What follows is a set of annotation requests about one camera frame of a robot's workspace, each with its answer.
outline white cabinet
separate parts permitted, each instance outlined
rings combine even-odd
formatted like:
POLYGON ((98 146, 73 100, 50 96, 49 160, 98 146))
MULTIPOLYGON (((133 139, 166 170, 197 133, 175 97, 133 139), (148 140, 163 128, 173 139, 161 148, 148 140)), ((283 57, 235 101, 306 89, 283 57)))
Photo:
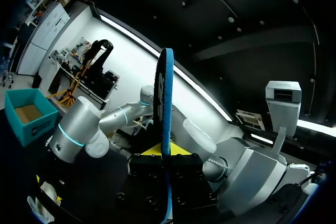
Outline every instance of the white cabinet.
POLYGON ((40 46, 49 31, 53 28, 54 24, 59 21, 61 15, 65 12, 60 3, 57 3, 54 7, 44 15, 40 24, 36 28, 35 34, 31 40, 31 43, 40 46))
POLYGON ((34 75, 47 50, 70 17, 60 3, 56 3, 45 14, 34 31, 30 43, 21 57, 18 74, 34 75))
POLYGON ((30 43, 23 55, 18 73, 34 75, 46 52, 46 50, 30 43))
POLYGON ((53 43, 59 31, 62 30, 62 28, 69 21, 69 19, 70 19, 69 15, 64 12, 62 16, 59 17, 57 22, 51 27, 50 31, 48 32, 48 34, 46 34, 45 38, 43 39, 43 41, 39 46, 48 49, 51 43, 53 43))

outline cardboard box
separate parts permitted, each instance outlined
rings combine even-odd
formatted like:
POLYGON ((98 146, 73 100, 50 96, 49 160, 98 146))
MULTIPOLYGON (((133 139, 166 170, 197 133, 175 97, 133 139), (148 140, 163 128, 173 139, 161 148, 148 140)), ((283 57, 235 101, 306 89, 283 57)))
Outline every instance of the cardboard box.
POLYGON ((43 116, 34 104, 16 108, 15 112, 23 124, 30 123, 43 116))
POLYGON ((7 90, 5 113, 23 147, 53 129, 58 115, 38 89, 7 90))

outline black cable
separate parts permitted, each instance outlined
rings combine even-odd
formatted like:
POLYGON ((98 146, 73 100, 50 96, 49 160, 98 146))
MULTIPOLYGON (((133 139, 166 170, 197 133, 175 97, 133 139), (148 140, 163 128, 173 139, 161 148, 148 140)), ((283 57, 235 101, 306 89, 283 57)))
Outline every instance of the black cable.
POLYGON ((305 182, 307 182, 308 180, 314 178, 315 176, 317 176, 317 173, 314 173, 314 174, 310 175, 309 177, 305 178, 303 181, 301 181, 300 183, 298 183, 298 187, 302 186, 305 182))

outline brown material in box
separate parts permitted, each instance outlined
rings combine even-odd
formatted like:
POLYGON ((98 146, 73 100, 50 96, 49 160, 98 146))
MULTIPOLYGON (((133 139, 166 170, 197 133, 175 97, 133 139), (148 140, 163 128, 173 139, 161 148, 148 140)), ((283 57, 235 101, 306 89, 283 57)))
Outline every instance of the brown material in box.
POLYGON ((15 112, 23 124, 27 124, 43 116, 34 104, 16 108, 15 112))

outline robotic arm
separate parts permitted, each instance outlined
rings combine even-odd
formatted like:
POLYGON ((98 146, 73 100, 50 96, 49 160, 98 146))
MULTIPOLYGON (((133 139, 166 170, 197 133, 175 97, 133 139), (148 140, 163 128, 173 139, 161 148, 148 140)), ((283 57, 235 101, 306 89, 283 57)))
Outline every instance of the robotic arm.
MULTIPOLYGON (((172 115, 172 135, 177 144, 206 161, 215 151, 211 138, 188 120, 175 106, 172 115)), ((79 97, 62 118, 50 141, 51 150, 63 161, 72 163, 79 151, 94 158, 109 150, 106 137, 133 120, 153 114, 153 86, 143 86, 138 102, 127 103, 110 111, 99 111, 89 100, 79 97)))

